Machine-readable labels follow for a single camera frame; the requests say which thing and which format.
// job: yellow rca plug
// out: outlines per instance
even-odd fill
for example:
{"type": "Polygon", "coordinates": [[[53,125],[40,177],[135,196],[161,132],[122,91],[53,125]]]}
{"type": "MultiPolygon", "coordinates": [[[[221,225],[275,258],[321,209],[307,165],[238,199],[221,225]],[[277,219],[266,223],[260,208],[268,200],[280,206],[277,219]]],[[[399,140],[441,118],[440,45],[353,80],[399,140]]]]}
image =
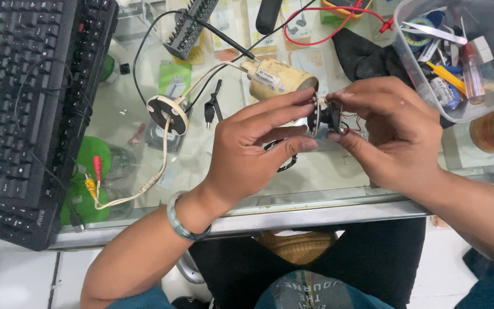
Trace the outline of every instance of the yellow rca plug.
{"type": "Polygon", "coordinates": [[[88,174],[85,174],[85,186],[87,187],[87,190],[89,190],[89,193],[91,193],[93,199],[96,199],[97,186],[95,185],[94,180],[88,174]]]}

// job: teal shirt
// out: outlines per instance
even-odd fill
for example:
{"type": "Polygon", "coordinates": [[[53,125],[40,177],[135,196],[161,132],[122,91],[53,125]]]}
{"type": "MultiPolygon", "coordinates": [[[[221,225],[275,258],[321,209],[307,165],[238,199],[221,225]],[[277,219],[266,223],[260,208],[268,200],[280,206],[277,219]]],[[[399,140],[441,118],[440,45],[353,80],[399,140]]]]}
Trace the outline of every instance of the teal shirt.
{"type": "MultiPolygon", "coordinates": [[[[307,270],[289,273],[272,283],[255,309],[393,309],[340,280],[307,270]]],[[[474,285],[456,309],[494,309],[494,266],[474,285]]],[[[107,309],[175,309],[161,287],[112,303],[107,309]]]]}

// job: black keyboard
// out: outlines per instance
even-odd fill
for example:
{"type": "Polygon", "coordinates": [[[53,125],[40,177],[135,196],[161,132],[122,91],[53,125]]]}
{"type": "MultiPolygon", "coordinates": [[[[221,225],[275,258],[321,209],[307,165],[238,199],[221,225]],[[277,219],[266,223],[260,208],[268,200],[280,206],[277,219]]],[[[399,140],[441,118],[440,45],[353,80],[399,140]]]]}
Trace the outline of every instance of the black keyboard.
{"type": "Polygon", "coordinates": [[[118,11],[115,0],[0,0],[1,239],[37,251],[55,241],[62,185],[72,178],[118,11]]]}

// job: person's right hand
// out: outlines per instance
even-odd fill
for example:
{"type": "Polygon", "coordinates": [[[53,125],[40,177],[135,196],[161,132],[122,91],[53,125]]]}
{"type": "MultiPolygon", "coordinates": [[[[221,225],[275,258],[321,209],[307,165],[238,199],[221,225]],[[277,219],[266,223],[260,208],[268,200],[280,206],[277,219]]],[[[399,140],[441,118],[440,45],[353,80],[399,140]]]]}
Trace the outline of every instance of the person's right hand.
{"type": "Polygon", "coordinates": [[[344,111],[367,121],[369,141],[353,131],[347,136],[328,133],[327,138],[346,148],[376,185],[409,195],[441,175],[439,112],[400,79],[356,81],[326,99],[341,101],[344,111]]]}

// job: screwdriver bit set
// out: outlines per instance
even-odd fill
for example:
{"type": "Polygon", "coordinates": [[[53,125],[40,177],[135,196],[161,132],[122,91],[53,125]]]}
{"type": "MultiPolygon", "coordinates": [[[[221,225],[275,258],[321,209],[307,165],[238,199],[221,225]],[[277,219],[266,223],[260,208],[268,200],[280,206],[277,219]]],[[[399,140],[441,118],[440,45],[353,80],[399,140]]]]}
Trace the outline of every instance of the screwdriver bit set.
{"type": "MultiPolygon", "coordinates": [[[[181,9],[188,15],[207,22],[215,9],[218,0],[191,0],[187,8],[181,9]]],[[[176,18],[175,31],[165,41],[164,46],[175,57],[186,60],[192,47],[202,33],[203,26],[198,22],[181,15],[176,18]]]]}

